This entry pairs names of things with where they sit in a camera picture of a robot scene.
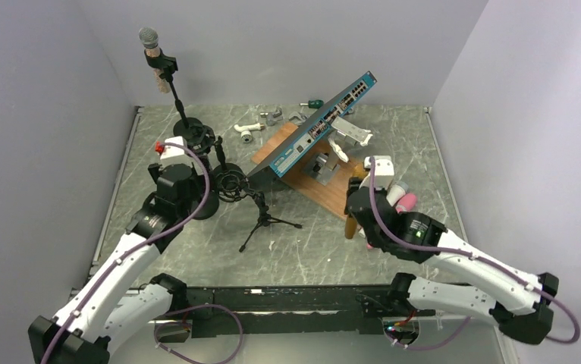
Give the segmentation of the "blue network switch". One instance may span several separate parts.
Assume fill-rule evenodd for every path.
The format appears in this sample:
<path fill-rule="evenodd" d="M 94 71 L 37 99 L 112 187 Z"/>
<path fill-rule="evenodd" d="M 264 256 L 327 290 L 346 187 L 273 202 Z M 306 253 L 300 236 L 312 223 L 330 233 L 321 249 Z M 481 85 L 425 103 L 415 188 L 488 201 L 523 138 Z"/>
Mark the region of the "blue network switch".
<path fill-rule="evenodd" d="M 279 176 L 283 176 L 286 170 L 293 166 L 312 144 L 319 141 L 327 141 L 328 135 L 334 130 L 331 123 L 336 117 L 342 117 L 349 113 L 353 106 L 364 97 L 367 92 L 374 87 L 377 80 L 371 71 L 365 72 L 360 78 L 355 80 L 347 88 L 339 92 L 333 99 L 310 115 L 307 120 L 299 126 L 299 130 L 294 132 L 287 141 L 277 147 L 272 154 L 266 158 L 265 163 Z M 260 184 L 251 180 L 253 170 L 247 175 L 247 179 L 255 184 Z"/>

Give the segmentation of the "white microphone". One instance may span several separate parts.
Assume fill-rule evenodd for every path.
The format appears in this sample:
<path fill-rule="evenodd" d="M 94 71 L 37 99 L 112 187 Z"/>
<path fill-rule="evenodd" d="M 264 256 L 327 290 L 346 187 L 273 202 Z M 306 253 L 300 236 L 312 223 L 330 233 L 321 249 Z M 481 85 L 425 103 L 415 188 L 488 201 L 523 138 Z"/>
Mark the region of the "white microphone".
<path fill-rule="evenodd" d="M 397 202 L 408 193 L 408 190 L 408 184 L 401 180 L 395 181 L 388 189 L 386 199 L 390 205 L 395 206 Z"/>

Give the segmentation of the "metal mounting bracket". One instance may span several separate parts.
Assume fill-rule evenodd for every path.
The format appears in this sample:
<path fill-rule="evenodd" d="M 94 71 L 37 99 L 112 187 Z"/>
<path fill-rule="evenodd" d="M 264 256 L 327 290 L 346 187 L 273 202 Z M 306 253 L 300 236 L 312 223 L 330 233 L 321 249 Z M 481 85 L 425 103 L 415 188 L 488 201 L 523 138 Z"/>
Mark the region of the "metal mounting bracket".
<path fill-rule="evenodd" d="M 327 186 L 340 168 L 339 157 L 333 152 L 315 153 L 302 172 L 323 186 Z"/>

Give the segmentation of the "pink microphone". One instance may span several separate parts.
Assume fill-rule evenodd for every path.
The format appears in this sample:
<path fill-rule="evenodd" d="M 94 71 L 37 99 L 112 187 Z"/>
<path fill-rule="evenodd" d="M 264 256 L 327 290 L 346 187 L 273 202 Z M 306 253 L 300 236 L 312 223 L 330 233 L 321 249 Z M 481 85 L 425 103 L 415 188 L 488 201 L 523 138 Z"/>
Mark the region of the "pink microphone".
<path fill-rule="evenodd" d="M 398 213 L 409 212 L 414 209 L 417 204 L 417 197 L 413 193 L 407 193 L 402 197 L 395 206 L 392 206 Z"/>

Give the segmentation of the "tall black round-base stand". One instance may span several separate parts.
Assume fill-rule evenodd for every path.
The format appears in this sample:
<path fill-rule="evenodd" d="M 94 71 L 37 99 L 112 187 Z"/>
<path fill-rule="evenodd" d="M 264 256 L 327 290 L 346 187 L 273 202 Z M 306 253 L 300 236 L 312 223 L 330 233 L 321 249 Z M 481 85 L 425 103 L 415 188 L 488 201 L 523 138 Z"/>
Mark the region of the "tall black round-base stand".
<path fill-rule="evenodd" d="M 202 123 L 197 118 L 187 117 L 184 104 L 179 98 L 174 86 L 174 73 L 178 71 L 177 59 L 165 55 L 162 51 L 160 61 L 160 67 L 163 70 L 162 78 L 170 86 L 174 97 L 174 106 L 180 116 L 180 120 L 173 126 L 173 134 L 175 137 L 183 137 L 187 141 L 188 146 L 198 144 L 203 136 Z"/>

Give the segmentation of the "black round-base clip stand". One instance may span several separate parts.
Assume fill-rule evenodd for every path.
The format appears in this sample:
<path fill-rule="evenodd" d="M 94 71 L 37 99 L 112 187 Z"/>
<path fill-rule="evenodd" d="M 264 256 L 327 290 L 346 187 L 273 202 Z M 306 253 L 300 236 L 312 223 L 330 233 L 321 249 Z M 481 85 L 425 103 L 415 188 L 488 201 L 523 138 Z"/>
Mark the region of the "black round-base clip stand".
<path fill-rule="evenodd" d="M 190 197 L 190 212 L 194 212 L 199 204 L 201 203 L 204 196 L 204 192 L 195 191 L 189 195 Z M 201 209 L 193 216 L 195 220 L 206 220 L 211 218 L 217 211 L 220 205 L 218 194 L 211 189 L 209 191 L 209 196 L 206 198 L 206 202 L 203 204 Z"/>

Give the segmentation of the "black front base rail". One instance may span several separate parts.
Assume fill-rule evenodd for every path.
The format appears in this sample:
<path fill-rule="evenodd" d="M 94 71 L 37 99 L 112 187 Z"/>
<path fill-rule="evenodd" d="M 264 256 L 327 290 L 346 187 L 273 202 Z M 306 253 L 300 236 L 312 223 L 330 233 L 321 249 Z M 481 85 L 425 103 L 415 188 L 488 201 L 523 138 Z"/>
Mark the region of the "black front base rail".
<path fill-rule="evenodd" d="M 381 319 L 413 308 L 387 284 L 188 287 L 195 338 L 224 334 L 356 332 L 379 334 Z"/>

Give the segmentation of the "wooden board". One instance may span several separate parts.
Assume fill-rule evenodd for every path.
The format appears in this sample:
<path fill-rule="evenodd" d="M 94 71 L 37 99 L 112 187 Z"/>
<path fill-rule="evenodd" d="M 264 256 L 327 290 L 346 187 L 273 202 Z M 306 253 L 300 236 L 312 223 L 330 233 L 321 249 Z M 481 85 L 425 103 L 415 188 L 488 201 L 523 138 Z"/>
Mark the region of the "wooden board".
<path fill-rule="evenodd" d="M 304 154 L 295 161 L 293 166 L 289 167 L 281 177 L 279 177 L 272 168 L 265 163 L 266 158 L 299 129 L 298 126 L 291 122 L 283 124 L 277 132 L 264 142 L 263 146 L 259 147 L 251 157 L 251 161 L 256 165 L 253 169 L 251 180 L 261 184 L 266 184 L 272 181 L 275 183 L 279 182 L 285 187 L 289 187 L 296 190 L 298 193 L 303 194 L 308 199 L 344 220 L 347 182 L 354 167 L 359 163 L 363 163 L 362 159 L 351 156 L 349 157 L 348 163 L 344 163 L 340 160 L 340 168 L 327 186 L 321 185 L 302 172 L 305 164 L 315 153 L 332 152 L 331 147 L 325 140 L 319 140 L 313 143 L 312 147 L 306 150 Z"/>

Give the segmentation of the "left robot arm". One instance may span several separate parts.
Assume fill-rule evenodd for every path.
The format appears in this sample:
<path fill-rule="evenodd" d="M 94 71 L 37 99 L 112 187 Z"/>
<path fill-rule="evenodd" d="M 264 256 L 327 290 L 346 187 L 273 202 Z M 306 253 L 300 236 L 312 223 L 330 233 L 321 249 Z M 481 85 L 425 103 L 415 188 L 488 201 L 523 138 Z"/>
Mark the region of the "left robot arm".
<path fill-rule="evenodd" d="M 187 285 L 168 274 L 156 275 L 133 297 L 126 293 L 200 213 L 212 179 L 205 166 L 153 164 L 149 171 L 156 189 L 114 252 L 63 308 L 29 326 L 36 363 L 107 363 L 149 321 L 160 315 L 175 319 L 189 307 Z"/>

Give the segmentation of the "grey-headed tan microphone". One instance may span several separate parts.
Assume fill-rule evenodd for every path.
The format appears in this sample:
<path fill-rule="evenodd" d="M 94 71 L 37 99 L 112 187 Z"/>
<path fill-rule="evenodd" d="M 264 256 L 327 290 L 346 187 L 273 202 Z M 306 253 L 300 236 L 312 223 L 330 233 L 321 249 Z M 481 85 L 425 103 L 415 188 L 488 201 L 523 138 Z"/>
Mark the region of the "grey-headed tan microphone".
<path fill-rule="evenodd" d="M 162 78 L 163 70 L 160 67 L 162 50 L 159 47 L 159 36 L 151 27 L 142 27 L 139 31 L 139 39 L 144 47 L 144 55 L 148 65 L 153 69 L 158 89 L 161 93 L 170 93 L 170 86 Z"/>

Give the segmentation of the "black round-base shock-mount stand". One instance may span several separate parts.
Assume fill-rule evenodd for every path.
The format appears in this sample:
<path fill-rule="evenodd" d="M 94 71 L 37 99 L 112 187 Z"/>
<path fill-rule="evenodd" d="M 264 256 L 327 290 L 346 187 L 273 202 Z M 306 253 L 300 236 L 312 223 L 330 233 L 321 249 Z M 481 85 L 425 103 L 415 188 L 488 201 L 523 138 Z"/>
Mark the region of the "black round-base shock-mount stand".
<path fill-rule="evenodd" d="M 238 165 L 226 162 L 222 140 L 217 140 L 211 127 L 193 123 L 185 127 L 179 123 L 173 127 L 173 133 L 176 137 L 183 137 L 188 148 L 201 159 L 217 191 L 236 190 L 240 187 L 241 169 Z"/>

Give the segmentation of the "white plastic faucet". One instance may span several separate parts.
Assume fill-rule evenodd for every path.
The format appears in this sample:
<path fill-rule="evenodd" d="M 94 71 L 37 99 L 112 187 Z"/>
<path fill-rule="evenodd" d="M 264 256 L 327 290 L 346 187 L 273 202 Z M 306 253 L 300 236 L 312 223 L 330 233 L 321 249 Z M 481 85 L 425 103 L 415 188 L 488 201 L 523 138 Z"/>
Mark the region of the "white plastic faucet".
<path fill-rule="evenodd" d="M 235 124 L 233 126 L 234 130 L 240 134 L 240 138 L 243 143 L 251 143 L 253 141 L 253 131 L 261 131 L 265 129 L 265 125 L 262 123 L 239 125 Z"/>

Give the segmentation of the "gold microphone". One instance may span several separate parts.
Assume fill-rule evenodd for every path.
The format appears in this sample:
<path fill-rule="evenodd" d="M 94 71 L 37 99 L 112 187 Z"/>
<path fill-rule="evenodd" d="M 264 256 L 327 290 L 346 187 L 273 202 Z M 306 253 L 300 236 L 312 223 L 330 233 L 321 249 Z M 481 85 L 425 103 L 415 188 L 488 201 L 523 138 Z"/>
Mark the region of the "gold microphone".
<path fill-rule="evenodd" d="M 357 164 L 347 182 L 346 205 L 344 207 L 345 225 L 344 236 L 351 240 L 356 233 L 357 220 L 355 217 L 356 210 L 359 208 L 359 203 L 356 201 L 355 193 L 360 189 L 364 178 L 368 175 L 368 171 L 364 168 L 363 163 Z"/>

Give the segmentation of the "silver metal faucet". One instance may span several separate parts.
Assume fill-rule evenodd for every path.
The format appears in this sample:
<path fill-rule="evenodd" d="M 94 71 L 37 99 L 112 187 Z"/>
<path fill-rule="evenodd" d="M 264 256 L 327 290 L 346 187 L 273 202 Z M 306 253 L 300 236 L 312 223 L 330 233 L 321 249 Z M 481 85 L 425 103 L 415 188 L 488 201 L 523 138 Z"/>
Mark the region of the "silver metal faucet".
<path fill-rule="evenodd" d="M 283 109 L 277 107 L 274 111 L 262 111 L 259 113 L 261 118 L 265 119 L 265 125 L 271 127 L 283 120 Z"/>

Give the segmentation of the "adjustable wrench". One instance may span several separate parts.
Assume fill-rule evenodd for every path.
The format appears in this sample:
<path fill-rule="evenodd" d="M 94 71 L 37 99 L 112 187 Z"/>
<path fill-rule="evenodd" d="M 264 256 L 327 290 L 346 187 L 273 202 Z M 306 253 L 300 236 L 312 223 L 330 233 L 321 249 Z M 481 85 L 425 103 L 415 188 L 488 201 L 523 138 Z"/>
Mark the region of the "adjustable wrench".
<path fill-rule="evenodd" d="M 295 125 L 303 124 L 307 120 L 307 118 L 308 118 L 307 115 L 298 111 L 293 111 L 288 115 L 288 120 L 294 123 Z"/>

